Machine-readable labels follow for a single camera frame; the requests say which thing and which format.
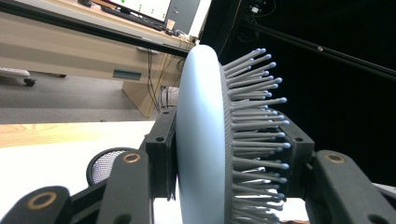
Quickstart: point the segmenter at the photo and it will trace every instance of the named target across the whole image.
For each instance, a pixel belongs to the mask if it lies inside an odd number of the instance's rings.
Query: round mesh object
[[[129,147],[114,147],[97,154],[90,161],[87,167],[87,181],[88,184],[97,184],[108,177],[111,174],[114,160],[122,153],[131,150]]]

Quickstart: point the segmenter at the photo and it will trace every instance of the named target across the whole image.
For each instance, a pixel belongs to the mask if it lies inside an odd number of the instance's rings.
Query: hairbrush bristle
[[[290,148],[285,134],[278,129],[289,122],[269,108],[269,105],[287,102],[283,97],[268,99],[272,97],[268,90],[276,89],[282,78],[268,77],[267,70],[276,63],[249,71],[251,66],[271,59],[270,54],[259,57],[264,53],[265,49],[253,50],[220,68],[228,89],[224,100],[230,101],[226,109],[231,113],[232,223],[279,223],[271,210],[282,210],[277,203],[285,200],[285,195],[276,190],[278,184],[288,180],[268,171],[289,169],[288,164],[271,159]]]

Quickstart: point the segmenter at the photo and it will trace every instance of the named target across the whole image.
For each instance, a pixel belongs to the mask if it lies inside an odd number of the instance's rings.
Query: gray carpet floor
[[[88,77],[59,77],[31,72],[22,78],[0,77],[0,124],[155,120],[143,117],[122,91],[122,82]],[[171,92],[175,104],[177,92]]]

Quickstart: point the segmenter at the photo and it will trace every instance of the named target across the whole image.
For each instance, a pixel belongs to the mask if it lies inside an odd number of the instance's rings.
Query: desk
[[[64,28],[67,25],[60,27],[37,21],[38,18],[30,20],[0,12],[0,66],[121,80],[124,82],[122,89],[145,117],[150,116],[153,108],[148,92],[149,56],[147,49],[131,43],[157,46],[159,50],[188,51],[192,48],[190,42],[106,14],[99,6],[84,7],[77,0],[8,2],[59,15],[73,21],[74,26]],[[152,53],[150,76],[156,93],[161,85],[178,86],[181,72],[177,70],[177,63],[180,60],[183,57],[159,51]],[[114,77],[115,70],[137,76]]]
[[[112,147],[139,148],[154,121],[0,125],[0,219],[25,194],[64,186],[73,195],[88,187],[91,158]],[[282,220],[307,220],[304,202],[288,199]],[[154,201],[156,224],[180,224],[179,201]]]

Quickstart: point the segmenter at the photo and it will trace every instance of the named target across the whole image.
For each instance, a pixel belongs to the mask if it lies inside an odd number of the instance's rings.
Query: caster wheel
[[[35,79],[26,78],[24,79],[24,83],[26,83],[27,87],[33,87],[35,85]]]

